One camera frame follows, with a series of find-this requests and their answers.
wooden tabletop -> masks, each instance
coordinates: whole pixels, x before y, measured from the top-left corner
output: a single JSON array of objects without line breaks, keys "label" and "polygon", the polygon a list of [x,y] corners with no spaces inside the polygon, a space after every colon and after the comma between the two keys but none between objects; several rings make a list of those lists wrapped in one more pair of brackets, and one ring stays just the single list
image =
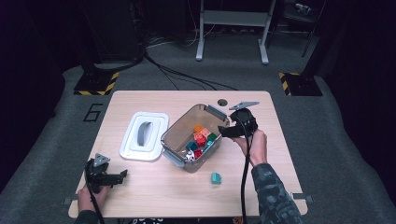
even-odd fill
[{"label": "wooden tabletop", "polygon": [[[228,102],[218,105],[218,100]],[[286,191],[301,193],[289,149],[282,133],[271,96],[266,91],[116,91],[96,137],[90,158],[100,153],[111,159],[108,174],[128,169],[122,185],[109,192],[104,217],[240,217],[240,188],[245,157],[239,146],[223,138],[218,150],[195,173],[190,174],[161,156],[154,162],[127,161],[120,146],[134,113],[165,113],[169,127],[194,105],[214,105],[227,115],[229,107],[243,101],[258,101],[249,107],[259,128],[268,136],[268,161],[283,181]],[[247,216],[259,215],[253,180],[247,175],[245,201]],[[221,184],[211,183],[211,174],[221,175]],[[85,184],[83,176],[77,190]],[[301,214],[307,212],[305,200],[295,201]],[[78,216],[77,201],[69,209]]]}]

transparent container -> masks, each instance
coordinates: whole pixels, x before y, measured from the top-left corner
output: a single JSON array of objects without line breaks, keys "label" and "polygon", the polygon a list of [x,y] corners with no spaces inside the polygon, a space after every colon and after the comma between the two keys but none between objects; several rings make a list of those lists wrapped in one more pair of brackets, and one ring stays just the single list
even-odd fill
[{"label": "transparent container", "polygon": [[[189,150],[186,149],[186,145],[194,141],[193,129],[198,124],[217,137],[198,159],[187,161],[186,155]],[[187,172],[196,172],[219,147],[222,138],[219,133],[219,126],[230,126],[230,121],[224,112],[212,105],[193,106],[161,137],[161,144],[164,148],[163,155]]]}]

sleeve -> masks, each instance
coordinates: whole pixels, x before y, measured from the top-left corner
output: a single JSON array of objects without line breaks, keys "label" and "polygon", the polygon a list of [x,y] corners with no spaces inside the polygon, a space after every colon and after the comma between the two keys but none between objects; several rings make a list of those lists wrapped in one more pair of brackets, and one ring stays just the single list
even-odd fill
[{"label": "sleeve", "polygon": [[262,224],[304,223],[294,200],[270,164],[256,165],[251,174],[259,198]]},{"label": "sleeve", "polygon": [[98,216],[91,210],[84,210],[78,213],[75,224],[97,224]]}]

table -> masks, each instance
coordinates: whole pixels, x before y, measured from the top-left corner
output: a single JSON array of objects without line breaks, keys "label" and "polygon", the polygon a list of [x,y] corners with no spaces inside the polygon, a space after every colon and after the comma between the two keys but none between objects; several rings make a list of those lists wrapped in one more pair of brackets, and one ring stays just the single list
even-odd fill
[{"label": "table", "polygon": [[196,54],[196,61],[201,61],[204,54],[204,24],[221,24],[221,25],[244,25],[264,27],[262,39],[259,39],[259,49],[262,56],[262,63],[269,63],[268,55],[265,47],[265,39],[268,35],[268,29],[275,7],[276,0],[271,0],[268,12],[242,12],[242,11],[221,11],[221,10],[205,10],[204,0],[201,0],[200,11],[200,28],[199,42]]},{"label": "table", "polygon": [[[219,106],[218,100],[227,101]],[[290,193],[301,193],[282,129],[271,96],[266,91],[116,91],[105,114],[92,147],[90,158],[100,153],[111,159],[107,172],[119,174],[128,169],[122,185],[109,192],[103,208],[104,217],[240,217],[240,186],[245,157],[231,139],[223,138],[218,150],[193,174],[175,166],[161,156],[155,162],[127,161],[120,156],[120,145],[134,113],[146,111],[166,113],[169,127],[197,104],[216,105],[230,115],[228,108],[242,101],[258,101],[249,110],[260,129],[268,135],[268,161]],[[246,212],[259,215],[257,194],[250,174],[246,183]],[[222,183],[212,185],[213,172]],[[85,184],[83,176],[77,189]],[[306,214],[305,200],[295,200]],[[69,216],[78,216],[77,201],[69,208]]]}]

person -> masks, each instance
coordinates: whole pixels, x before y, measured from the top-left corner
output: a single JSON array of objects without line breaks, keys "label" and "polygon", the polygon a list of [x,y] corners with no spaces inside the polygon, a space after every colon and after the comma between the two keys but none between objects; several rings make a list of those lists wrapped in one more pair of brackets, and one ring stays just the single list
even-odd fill
[{"label": "person", "polygon": [[[241,147],[245,156],[248,153],[247,140],[235,137],[232,140]],[[267,135],[258,129],[249,137],[250,164],[254,188],[259,199],[259,212],[262,224],[293,223],[303,224],[302,216],[293,199],[286,192],[282,181],[267,161]],[[94,194],[99,208],[102,208],[109,188],[105,187]],[[93,224],[98,222],[86,186],[78,191],[78,218],[75,224]]]}]

